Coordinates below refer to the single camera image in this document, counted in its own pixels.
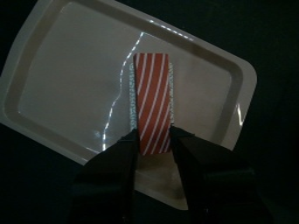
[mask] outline white tray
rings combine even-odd
[[[0,79],[0,121],[86,164],[130,131],[135,53],[169,53],[175,126],[234,149],[257,85],[253,66],[108,0],[40,0]],[[140,157],[135,188],[187,209],[173,154]]]

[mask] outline white stripe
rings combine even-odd
[[[142,114],[143,114],[143,112],[144,112],[146,98],[147,98],[148,89],[150,89],[151,82],[152,82],[154,70],[155,70],[155,54],[154,54],[154,57],[152,57],[152,64],[151,64],[150,77],[148,77],[147,86],[146,86],[146,91],[144,91],[144,100],[143,100],[142,108],[140,108],[140,111],[139,111],[139,119],[140,119],[140,116],[142,116]]]
[[[167,119],[166,119],[167,117],[170,117],[170,103],[169,103],[169,105],[167,105],[167,110],[166,110],[166,114],[165,114],[165,117],[163,117],[163,125],[162,125],[162,127],[165,126],[165,122],[166,122],[166,120],[167,120]],[[158,138],[155,139],[154,149],[152,149],[151,154],[154,154],[155,147],[157,147],[157,144],[158,144],[158,142],[159,142],[159,139],[161,139],[162,134],[163,134],[163,129],[161,129]]]
[[[140,82],[139,82],[139,87],[138,87],[138,94],[140,93],[140,89],[142,89],[144,77],[146,77],[146,61],[147,61],[147,53],[144,54],[143,72],[142,72],[142,77],[140,77]]]
[[[170,132],[169,132],[169,129],[167,129],[167,131],[166,131],[166,136],[163,137],[163,146],[162,146],[162,149],[161,149],[161,151],[159,151],[159,153],[162,153],[163,152],[163,148],[165,148],[165,144],[166,144],[166,140],[170,140]]]
[[[157,103],[157,98],[158,98],[158,95],[159,95],[159,92],[161,92],[161,86],[162,86],[163,77],[165,77],[165,56],[163,56],[162,70],[161,70],[161,74],[159,74],[158,87],[157,87],[155,94],[154,94],[154,103],[152,103],[150,115],[147,117],[147,121],[146,121],[146,125],[144,125],[144,130],[143,130],[143,133],[140,135],[140,139],[143,139],[143,137],[144,137],[146,129],[147,129],[148,123],[150,123],[151,118],[152,118],[152,114],[154,114],[154,110],[155,110],[155,103]]]
[[[167,145],[166,145],[166,147],[165,147],[165,151],[163,151],[163,152],[167,152],[167,150],[169,150],[169,148],[170,148],[170,143],[171,143],[171,139],[170,139],[170,137],[169,137]]]
[[[163,101],[162,101],[162,105],[161,105],[161,108],[159,108],[158,117],[157,117],[157,120],[155,120],[154,132],[152,132],[152,135],[151,135],[150,140],[148,140],[148,145],[146,146],[146,149],[144,149],[146,151],[148,150],[148,147],[150,147],[151,142],[154,140],[155,131],[157,131],[157,128],[158,128],[158,123],[161,121],[161,116],[162,116],[162,113],[163,113],[166,93],[167,93],[167,90],[169,90],[167,85],[169,85],[169,76],[167,76],[167,81],[166,81],[166,87],[163,89]]]

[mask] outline red striped tape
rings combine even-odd
[[[135,55],[135,93],[140,153],[142,155],[165,153],[171,150],[167,54]]]

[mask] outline plastic tray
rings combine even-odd
[[[253,66],[108,0],[42,0],[0,79],[0,121],[76,162],[130,132],[135,53],[169,53],[175,126],[234,149],[257,85]],[[187,209],[173,154],[140,157],[135,188]]]

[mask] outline black background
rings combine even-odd
[[[0,1],[0,68],[36,1]],[[275,223],[299,223],[299,2],[119,1],[247,60],[257,92],[235,147],[257,169]],[[0,223],[66,223],[82,166],[0,124]],[[135,196],[135,223],[189,223],[189,214]]]

